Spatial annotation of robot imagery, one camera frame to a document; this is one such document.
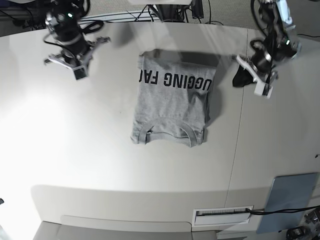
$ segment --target white table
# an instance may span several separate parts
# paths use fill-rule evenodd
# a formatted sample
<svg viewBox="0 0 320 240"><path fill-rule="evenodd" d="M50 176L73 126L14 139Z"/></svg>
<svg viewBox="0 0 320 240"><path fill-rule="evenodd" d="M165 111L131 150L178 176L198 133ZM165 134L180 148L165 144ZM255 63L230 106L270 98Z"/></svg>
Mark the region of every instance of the white table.
<svg viewBox="0 0 320 240"><path fill-rule="evenodd" d="M31 239L41 220L60 223L61 215L190 222L197 208L261 208L274 177L320 169L314 159L320 150L317 42L302 41L300 58L279 69L280 80L266 100L254 95L254 86L232 87L238 66L228 57L251 54L253 30L107 24L91 37L109 36L112 43L94 55L90 77L81 81L59 65L43 65L48 54L59 51L42 43L46 33L0 38L0 197L6 202L0 224L13 239ZM150 52L154 49L164 51ZM221 56L213 122L201 146L132 144L137 58L144 52L177 61L208 59L211 65ZM313 79L301 84L308 76ZM246 232L258 224L214 229Z"/></svg>

